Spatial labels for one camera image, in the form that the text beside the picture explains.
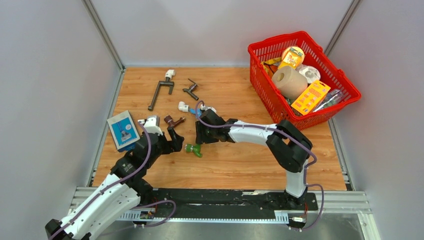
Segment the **green plastic faucet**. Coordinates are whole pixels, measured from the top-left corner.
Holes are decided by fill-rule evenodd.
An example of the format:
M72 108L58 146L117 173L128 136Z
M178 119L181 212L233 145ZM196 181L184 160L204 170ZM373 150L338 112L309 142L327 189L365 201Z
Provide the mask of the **green plastic faucet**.
M189 143L187 143L184 146L184 150L185 150L186 153L193 153L198 158L203 157L203 154L201 153L201 145L199 145L199 144L189 144Z

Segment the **blue white faucet box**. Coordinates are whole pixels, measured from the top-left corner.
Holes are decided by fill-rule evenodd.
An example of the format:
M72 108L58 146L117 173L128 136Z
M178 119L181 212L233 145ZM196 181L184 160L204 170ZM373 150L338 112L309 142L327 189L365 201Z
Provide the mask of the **blue white faucet box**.
M134 149L140 135L128 110L106 120L118 152Z

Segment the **clear pack of pens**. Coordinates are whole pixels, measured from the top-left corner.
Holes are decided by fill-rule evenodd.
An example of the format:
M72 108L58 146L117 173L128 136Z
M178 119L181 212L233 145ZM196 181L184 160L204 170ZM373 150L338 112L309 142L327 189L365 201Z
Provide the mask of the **clear pack of pens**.
M313 112L315 113L340 103L342 100L342 97L343 97L343 93L340 89L333 89L324 97L321 103L319 103L318 106L315 107Z

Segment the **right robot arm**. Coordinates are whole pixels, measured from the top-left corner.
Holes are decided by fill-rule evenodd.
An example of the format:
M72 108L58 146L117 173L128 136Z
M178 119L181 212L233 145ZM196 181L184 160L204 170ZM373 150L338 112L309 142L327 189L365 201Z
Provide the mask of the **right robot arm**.
M213 110L196 116L198 145L217 142L251 143L268 147L277 163L286 171L285 202L299 209L306 201L306 168L313 156L312 142L290 121L253 124L238 119L224 120Z

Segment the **white wrapped paper roll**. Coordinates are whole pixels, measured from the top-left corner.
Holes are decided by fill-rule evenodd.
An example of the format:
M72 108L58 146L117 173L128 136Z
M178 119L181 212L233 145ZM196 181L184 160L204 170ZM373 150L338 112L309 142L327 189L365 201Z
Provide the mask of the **white wrapped paper roll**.
M311 65L301 64L295 70L306 78L308 84L321 79L319 70Z

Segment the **small dark grey faucet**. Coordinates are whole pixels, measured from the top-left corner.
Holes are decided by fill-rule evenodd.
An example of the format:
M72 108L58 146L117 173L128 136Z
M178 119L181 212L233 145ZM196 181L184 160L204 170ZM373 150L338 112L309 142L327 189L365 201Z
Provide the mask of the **small dark grey faucet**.
M194 100L198 101L199 97L196 94L194 94L194 91L197 89L198 84L195 81L191 80L190 78L188 80L192 83L192 85L190 85L190 87L188 88L183 88L182 91L184 93L189 94Z

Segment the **red plastic shopping basket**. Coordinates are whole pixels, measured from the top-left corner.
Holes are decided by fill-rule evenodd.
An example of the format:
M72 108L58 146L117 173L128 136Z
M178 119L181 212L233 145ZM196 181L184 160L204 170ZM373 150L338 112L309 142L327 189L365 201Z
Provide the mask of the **red plastic shopping basket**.
M305 116L295 115L261 64L281 56L283 51L291 46L300 47L304 51L304 64L317 68L323 83L333 89L341 90L342 98L339 103ZM305 31L276 35L251 43L247 47L247 51L250 55L249 80L275 123L289 120L299 130L304 130L330 120L344 107L359 101L362 97L361 92L345 73L336 68L325 55L323 48Z

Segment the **brown plastic faucet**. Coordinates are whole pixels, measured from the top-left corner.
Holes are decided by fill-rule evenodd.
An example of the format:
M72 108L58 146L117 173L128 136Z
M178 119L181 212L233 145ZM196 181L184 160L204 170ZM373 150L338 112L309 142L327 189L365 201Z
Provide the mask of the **brown plastic faucet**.
M180 117L177 120L174 120L170 115L164 117L164 121L167 124L167 128L175 128L178 125L184 123L186 121L185 117Z

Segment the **orange blister card package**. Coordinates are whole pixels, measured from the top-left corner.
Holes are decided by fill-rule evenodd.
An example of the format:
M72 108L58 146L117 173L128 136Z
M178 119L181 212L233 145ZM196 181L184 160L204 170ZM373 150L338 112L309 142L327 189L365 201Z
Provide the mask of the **orange blister card package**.
M299 116L312 113L330 92L331 87L320 80L311 83L301 95L290 105Z

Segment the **brown paper roll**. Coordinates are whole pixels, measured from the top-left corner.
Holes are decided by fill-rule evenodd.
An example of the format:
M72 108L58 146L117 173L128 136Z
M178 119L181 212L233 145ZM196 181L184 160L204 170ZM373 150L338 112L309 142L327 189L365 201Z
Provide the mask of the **brown paper roll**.
M290 100L297 99L308 87L306 77L290 66L278 69L271 80L281 95Z

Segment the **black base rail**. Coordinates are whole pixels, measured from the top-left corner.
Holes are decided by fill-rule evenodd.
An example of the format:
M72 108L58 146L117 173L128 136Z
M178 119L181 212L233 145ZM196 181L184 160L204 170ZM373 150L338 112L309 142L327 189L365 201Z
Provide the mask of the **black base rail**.
M159 188L142 197L140 205L159 202L156 217L189 219L272 219L275 211L317 211L314 193L296 200L285 191Z

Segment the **yellow snack bag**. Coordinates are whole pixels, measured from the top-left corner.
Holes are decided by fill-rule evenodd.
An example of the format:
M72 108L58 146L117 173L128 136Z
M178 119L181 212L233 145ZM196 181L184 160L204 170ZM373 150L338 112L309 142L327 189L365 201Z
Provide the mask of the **yellow snack bag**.
M262 61L260 64L262 65L266 74L272 78L275 72L279 69L279 65L282 61L281 57L272 58L266 61Z

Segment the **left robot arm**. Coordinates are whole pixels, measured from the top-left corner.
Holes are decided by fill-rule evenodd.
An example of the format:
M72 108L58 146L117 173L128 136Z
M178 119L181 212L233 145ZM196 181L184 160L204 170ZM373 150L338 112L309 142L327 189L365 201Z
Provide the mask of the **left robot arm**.
M45 225L50 240L95 240L130 209L152 206L152 186L144 180L148 169L162 155L180 152L184 137L168 127L171 137L157 127L147 127L134 148L127 151L84 202L61 220Z

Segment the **blue faucet with white elbow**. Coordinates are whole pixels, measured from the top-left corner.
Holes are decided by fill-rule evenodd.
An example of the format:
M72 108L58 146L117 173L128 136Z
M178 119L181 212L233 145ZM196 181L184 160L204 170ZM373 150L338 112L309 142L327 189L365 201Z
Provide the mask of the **blue faucet with white elbow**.
M190 113L190 114L193 114L193 115L201 115L202 114L202 104L200 104L199 105L199 107L197 108L197 110L195 110L194 108L191 108L188 104L186 104L185 102L183 102L183 101L180 101L179 103L178 103L178 106L177 106L177 108L178 108L178 110L179 111L181 111L181 112L184 112L184 113Z

